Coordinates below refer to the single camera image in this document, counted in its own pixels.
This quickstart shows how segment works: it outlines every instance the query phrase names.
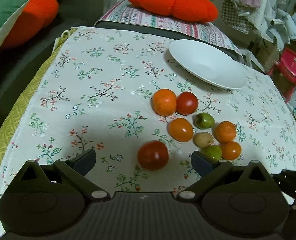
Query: floral tablecloth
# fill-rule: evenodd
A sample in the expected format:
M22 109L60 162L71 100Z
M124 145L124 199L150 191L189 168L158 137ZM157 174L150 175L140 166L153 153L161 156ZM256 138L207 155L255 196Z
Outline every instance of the floral tablecloth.
M168 51L171 42L80 27L61 48L21 118L0 166L0 197L27 160L51 164L88 148L95 149L97 163L86 177L111 195L121 190L178 193L193 184L199 176L190 154L197 148L169 136L167 124L178 114L162 117L153 111L151 97L161 88L177 95L191 91L199 99L197 113L209 112L216 122L236 125L242 153L234 164L256 159L271 173L296 170L295 121L270 77L245 68L245 88L214 87L176 63ZM184 118L192 122L192 115ZM143 170L137 162L138 149L150 140L161 140L169 150L169 162L159 171Z

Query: yellow patterned fabric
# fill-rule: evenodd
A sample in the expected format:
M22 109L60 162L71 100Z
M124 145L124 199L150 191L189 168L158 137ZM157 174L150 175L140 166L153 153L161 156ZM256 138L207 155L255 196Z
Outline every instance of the yellow patterned fabric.
M70 34L72 34L76 29L71 29L69 31ZM26 107L31 99L31 97L34 95L36 89L39 86L39 83L44 76L45 72L51 65L51 63L54 61L55 57L57 56L61 46L63 43L67 40L69 35L64 35L61 38L58 38L56 40L56 50L50 55L50 57L41 65L39 70L37 71L34 78L31 80L29 85L26 87L24 92L22 92L17 99L16 103L14 104L13 108L11 109L9 115L5 119L4 123L2 124L0 128L0 164L2 161L2 158L6 152L7 146L13 137L17 126L20 122L20 119L22 115L24 114Z

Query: tomato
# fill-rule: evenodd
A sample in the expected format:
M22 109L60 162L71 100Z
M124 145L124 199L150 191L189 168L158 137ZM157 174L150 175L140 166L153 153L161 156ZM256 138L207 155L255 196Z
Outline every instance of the tomato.
M189 115L198 108L198 99L191 92L183 92L177 98L177 112L182 115Z
M233 161L241 154L241 146L237 142L227 142L221 146L222 157L228 161Z
M138 151L137 159L141 167L151 171L159 170L166 166L169 155L166 145L160 141L150 141Z
M192 125L184 118L177 118L170 122L168 132L172 138L180 142L187 142L193 136Z
M176 94L169 89L160 89L152 96L154 111L161 116L172 115L176 111Z

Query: gray sofa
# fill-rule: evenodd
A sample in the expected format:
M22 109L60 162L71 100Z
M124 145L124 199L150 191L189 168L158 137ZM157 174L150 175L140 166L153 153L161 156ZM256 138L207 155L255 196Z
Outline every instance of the gray sofa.
M104 0L57 0L55 20L24 45L0 53L0 127L20 93L50 56L54 41L72 26L93 26L103 14Z

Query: red tomato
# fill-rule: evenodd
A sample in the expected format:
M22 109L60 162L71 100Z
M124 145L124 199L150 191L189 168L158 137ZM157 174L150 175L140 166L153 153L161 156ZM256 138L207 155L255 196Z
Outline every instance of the red tomato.
M241 146L237 142L227 142L221 147L222 157L228 161L233 161L241 154Z
M184 118L177 118L170 122L168 132L172 138L180 142L188 142L193 136L191 124Z
M177 98L177 112L183 115L189 115L196 111L198 99L191 92L183 92Z
M166 145L160 141L150 141L138 151L137 159L141 167L151 171L159 170L166 166L169 155Z

